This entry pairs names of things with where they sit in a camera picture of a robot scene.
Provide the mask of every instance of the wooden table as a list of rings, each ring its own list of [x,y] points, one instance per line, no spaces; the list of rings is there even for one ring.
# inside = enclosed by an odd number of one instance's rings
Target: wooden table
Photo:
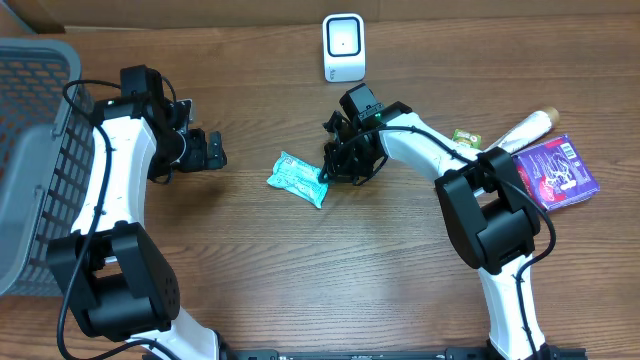
[[[488,144],[543,105],[560,110],[555,134],[571,135],[602,190],[553,213],[558,245],[535,266],[534,292],[549,343],[586,347],[592,359],[640,357],[638,24],[640,15],[367,27],[369,87],[443,134],[464,128]],[[432,185],[412,170],[389,163],[362,188],[334,186],[322,210],[266,184],[280,151],[322,164],[322,123],[353,86],[324,81],[318,26],[56,38],[75,47],[88,79],[158,69],[195,100],[196,125],[222,132],[229,164],[150,184],[146,225],[182,306],[233,347],[432,350],[487,339],[478,276],[453,250]],[[59,306],[2,298],[0,356],[59,358]],[[113,347],[73,320],[67,329],[76,356]]]

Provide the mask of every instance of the basket mesh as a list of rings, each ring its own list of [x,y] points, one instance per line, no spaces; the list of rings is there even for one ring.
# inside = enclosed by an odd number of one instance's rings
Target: basket mesh
[[[36,124],[56,121],[62,87],[74,80],[69,77],[69,64],[59,55],[39,53],[30,57],[29,51],[25,51],[24,58],[0,57],[0,183],[20,135]],[[75,102],[85,111],[93,108],[93,100],[84,87],[78,87]],[[7,294],[60,294],[46,265],[47,244],[69,233],[86,195],[92,161],[91,126],[79,115],[71,115],[29,259]]]

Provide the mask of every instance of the wood grain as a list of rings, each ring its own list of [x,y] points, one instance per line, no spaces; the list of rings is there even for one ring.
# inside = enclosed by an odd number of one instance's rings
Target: wood grain
[[[8,8],[0,5],[0,36],[15,37],[27,34],[33,34],[33,32],[29,32]]]
[[[640,11],[636,0],[10,0],[10,5],[36,23],[44,9],[64,27],[145,29],[320,24],[329,14],[346,12],[374,22]]]
[[[444,134],[491,143],[543,105],[560,110],[599,181],[553,213],[558,245],[533,271],[538,319],[555,345],[592,359],[640,358],[640,15],[371,24],[366,82]],[[432,187],[408,168],[332,187],[322,210],[265,180],[281,150],[321,165],[322,129],[353,84],[322,77],[317,26],[75,34],[85,78],[160,70],[223,134],[229,165],[149,185],[148,232],[182,305],[236,348],[422,350],[481,345],[480,282],[451,247]],[[91,88],[96,98],[112,90]],[[546,246],[548,233],[537,237]],[[0,299],[0,357],[56,359],[60,299]],[[70,321],[89,356],[112,344]],[[123,359],[139,358],[128,353]]]

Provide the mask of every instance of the small green package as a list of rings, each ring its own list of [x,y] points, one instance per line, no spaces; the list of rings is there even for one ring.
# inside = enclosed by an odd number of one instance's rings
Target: small green package
[[[451,138],[451,140],[474,149],[480,149],[480,144],[482,144],[482,136],[461,129],[456,129],[456,131],[453,132],[453,138]]]

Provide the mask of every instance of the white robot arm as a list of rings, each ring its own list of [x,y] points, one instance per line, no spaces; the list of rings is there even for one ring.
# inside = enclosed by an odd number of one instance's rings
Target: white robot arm
[[[170,177],[173,170],[194,172],[224,166],[220,134],[211,134],[207,148],[204,132],[188,128],[193,102],[165,99],[161,76],[155,70],[145,66],[123,69],[121,82],[122,96],[96,102],[87,116],[96,126],[87,195],[72,234],[50,242],[47,262],[66,293],[72,269],[80,261],[77,249],[89,240],[97,220],[87,261],[77,274],[69,303],[82,331],[90,337],[105,336],[132,345],[149,339],[141,345],[161,359],[171,359],[164,348],[173,359],[218,360],[222,340],[180,306],[175,274],[146,234],[144,200],[148,179]],[[108,168],[107,155],[111,158]],[[94,219],[105,171],[106,195],[102,212]],[[113,262],[119,263],[122,273],[96,276],[96,271]],[[72,358],[66,349],[60,350]]]
[[[453,142],[438,133],[426,125],[416,113],[401,103],[384,108],[364,84],[347,92],[340,100],[340,104],[351,120],[345,120],[344,117],[341,117],[341,114],[334,113],[330,122],[325,124],[327,131],[336,134],[336,143],[330,143],[325,146],[325,167],[323,168],[323,178],[321,180],[338,179],[340,181],[339,178],[342,175],[350,177],[351,182],[357,184],[357,179],[353,179],[354,176],[356,178],[358,176],[370,176],[375,158],[386,156],[389,159],[398,160],[409,165],[425,177],[428,182],[433,183],[437,179],[443,178],[447,172],[463,169],[468,166],[468,162],[477,161],[478,155],[481,153],[480,150]],[[558,118],[557,112],[552,108],[536,111],[511,129],[495,144],[491,145],[489,150],[497,147],[509,153],[520,150],[551,131],[557,124]],[[358,140],[355,139],[358,132],[371,134]],[[440,144],[427,138],[423,133],[430,134],[437,141],[454,150],[468,161],[454,158]],[[348,150],[340,149],[340,146],[344,144],[349,147],[353,144],[353,148]],[[368,162],[369,168],[350,166],[352,164],[360,165],[366,163],[367,156],[371,155],[373,155],[374,159]],[[483,188],[478,186],[473,190],[475,190],[476,196],[484,192]],[[442,199],[441,205],[443,205],[443,211],[445,211],[446,202],[443,203]],[[509,228],[507,226],[503,230],[498,229],[497,231],[509,231]],[[461,242],[454,242],[453,236],[455,234],[452,231],[449,231],[449,233],[454,247],[463,256],[462,253],[468,252],[468,250],[461,248],[468,248],[470,245],[467,243],[461,245]],[[476,233],[470,235],[471,237],[480,236],[480,234]],[[479,248],[477,251],[487,257],[486,252],[489,249]],[[514,279],[518,270],[532,256],[530,251],[519,256],[510,256],[510,261],[494,264],[491,272],[482,266],[481,260],[470,260],[471,257],[469,256],[463,256],[463,259],[467,264],[478,269],[491,321],[489,334],[491,345],[504,359],[527,359],[532,355],[532,346],[529,344],[527,333],[523,330],[523,320]],[[530,268],[526,269],[522,274],[521,288],[530,335],[536,351],[539,351],[545,344],[545,338],[536,321]]]
[[[551,131],[557,123],[557,119],[557,114],[552,110],[536,111],[489,148],[499,146],[510,153],[520,150]],[[389,127],[415,127],[424,130],[471,161],[476,160],[477,155],[481,152],[453,142],[426,125],[413,112],[399,115],[386,124]],[[411,166],[429,182],[434,182],[446,171],[458,170],[467,165],[451,157],[440,146],[415,132],[382,130],[380,131],[380,142],[390,159],[399,160]],[[483,268],[478,269],[491,321],[489,339],[493,347],[505,359],[526,359],[532,355],[527,335],[523,331],[514,281],[520,267],[531,257],[531,255],[517,257],[504,265],[498,275],[492,275]],[[536,321],[530,268],[525,270],[522,280],[524,307],[535,347],[539,350],[545,343],[545,338]]]

